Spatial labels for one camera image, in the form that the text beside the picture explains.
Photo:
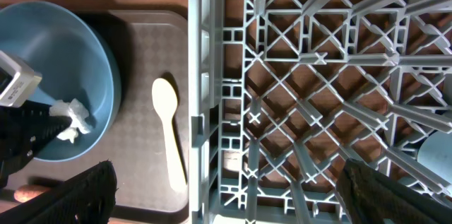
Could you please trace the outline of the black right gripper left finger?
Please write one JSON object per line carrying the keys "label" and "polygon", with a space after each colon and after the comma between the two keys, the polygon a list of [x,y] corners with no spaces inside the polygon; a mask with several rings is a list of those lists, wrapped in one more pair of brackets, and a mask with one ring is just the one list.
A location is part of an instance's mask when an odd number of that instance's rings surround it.
{"label": "black right gripper left finger", "polygon": [[102,161],[1,214],[1,224],[108,223],[116,205],[117,176]]}

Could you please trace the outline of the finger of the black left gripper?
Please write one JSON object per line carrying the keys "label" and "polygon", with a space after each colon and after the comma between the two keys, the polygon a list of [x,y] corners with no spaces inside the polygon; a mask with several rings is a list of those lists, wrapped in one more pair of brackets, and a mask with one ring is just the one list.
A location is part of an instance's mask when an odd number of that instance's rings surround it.
{"label": "finger of the black left gripper", "polygon": [[26,101],[20,107],[1,108],[1,188],[50,141],[69,128],[71,118],[51,116],[50,106]]}

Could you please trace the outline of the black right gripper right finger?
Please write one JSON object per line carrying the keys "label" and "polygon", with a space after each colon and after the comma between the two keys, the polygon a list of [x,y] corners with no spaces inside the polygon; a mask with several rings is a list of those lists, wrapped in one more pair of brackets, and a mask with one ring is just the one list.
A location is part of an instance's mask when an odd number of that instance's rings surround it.
{"label": "black right gripper right finger", "polygon": [[451,208],[349,158],[335,195],[351,223],[450,223]]}

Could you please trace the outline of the white tissue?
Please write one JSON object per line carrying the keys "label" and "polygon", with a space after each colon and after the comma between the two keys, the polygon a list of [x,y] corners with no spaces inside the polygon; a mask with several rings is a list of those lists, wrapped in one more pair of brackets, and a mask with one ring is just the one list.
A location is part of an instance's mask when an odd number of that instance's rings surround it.
{"label": "white tissue", "polygon": [[86,119],[90,116],[89,111],[76,98],[71,102],[57,100],[49,109],[49,115],[52,117],[68,117],[71,124],[56,137],[62,141],[74,143],[79,133],[89,134],[93,127],[87,123]]}

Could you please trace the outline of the light blue plastic cup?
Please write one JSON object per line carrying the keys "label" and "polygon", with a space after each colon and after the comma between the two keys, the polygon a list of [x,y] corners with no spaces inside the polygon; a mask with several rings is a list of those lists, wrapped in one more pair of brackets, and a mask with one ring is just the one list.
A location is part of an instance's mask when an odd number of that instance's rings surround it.
{"label": "light blue plastic cup", "polygon": [[435,132],[420,146],[417,161],[451,183],[451,134]]}

